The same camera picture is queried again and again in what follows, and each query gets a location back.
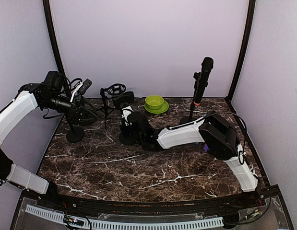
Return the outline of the black round-base mic stand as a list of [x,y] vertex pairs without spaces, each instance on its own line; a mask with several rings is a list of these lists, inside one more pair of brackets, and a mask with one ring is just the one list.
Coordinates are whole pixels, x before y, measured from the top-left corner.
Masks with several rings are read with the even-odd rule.
[[199,106],[201,104],[205,88],[208,86],[209,75],[205,74],[203,70],[198,73],[195,72],[193,77],[196,80],[196,82],[194,84],[194,94],[192,103],[190,105],[190,113],[188,116],[181,118],[179,122],[180,125],[194,121],[193,112],[195,106]]
[[71,122],[68,121],[68,112],[69,112],[70,107],[71,107],[70,104],[64,104],[62,106],[62,112],[63,112],[64,117],[70,127],[70,130],[66,134],[66,139],[70,143],[77,143],[77,142],[80,142],[84,138],[84,130],[81,127],[75,126]]
[[134,102],[134,92],[124,92],[119,96],[114,96],[112,102],[116,109],[121,113],[121,125],[119,141],[124,145],[135,145],[139,143],[139,138],[136,136],[135,126],[128,120],[128,116],[133,113],[130,104]]
[[98,119],[97,115],[90,110],[81,110],[78,113],[78,117],[76,118],[76,122],[79,125],[91,125],[96,122]]

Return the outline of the purple microphone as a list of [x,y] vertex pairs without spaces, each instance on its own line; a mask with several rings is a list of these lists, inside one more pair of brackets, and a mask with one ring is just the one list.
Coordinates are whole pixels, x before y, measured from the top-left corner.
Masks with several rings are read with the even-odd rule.
[[208,147],[207,145],[204,145],[202,151],[203,151],[204,153],[207,153],[208,150],[209,150],[209,147]]

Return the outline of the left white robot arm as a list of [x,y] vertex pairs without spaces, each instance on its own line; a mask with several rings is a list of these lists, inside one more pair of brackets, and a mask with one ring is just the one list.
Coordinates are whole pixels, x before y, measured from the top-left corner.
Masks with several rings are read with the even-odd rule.
[[44,202],[52,209],[58,209],[62,205],[62,197],[52,191],[55,184],[16,165],[3,152],[1,146],[14,128],[37,108],[51,109],[64,115],[70,127],[66,134],[68,142],[77,143],[84,138],[81,125],[97,120],[95,108],[83,96],[92,82],[78,78],[72,80],[75,86],[71,83],[64,86],[64,81],[64,75],[50,71],[43,82],[23,85],[16,97],[0,111],[0,186],[10,182],[42,194]]

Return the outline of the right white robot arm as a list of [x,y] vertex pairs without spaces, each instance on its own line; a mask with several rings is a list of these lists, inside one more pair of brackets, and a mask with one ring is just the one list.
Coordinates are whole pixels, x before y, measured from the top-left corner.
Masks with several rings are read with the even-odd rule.
[[221,113],[210,111],[206,116],[193,121],[154,129],[145,115],[124,108],[121,112],[120,143],[139,144],[148,151],[162,151],[171,147],[205,143],[208,152],[223,160],[236,176],[244,194],[239,203],[244,208],[251,207],[258,200],[255,189],[258,177],[252,165],[245,158],[245,144],[238,139],[236,129],[230,125]]

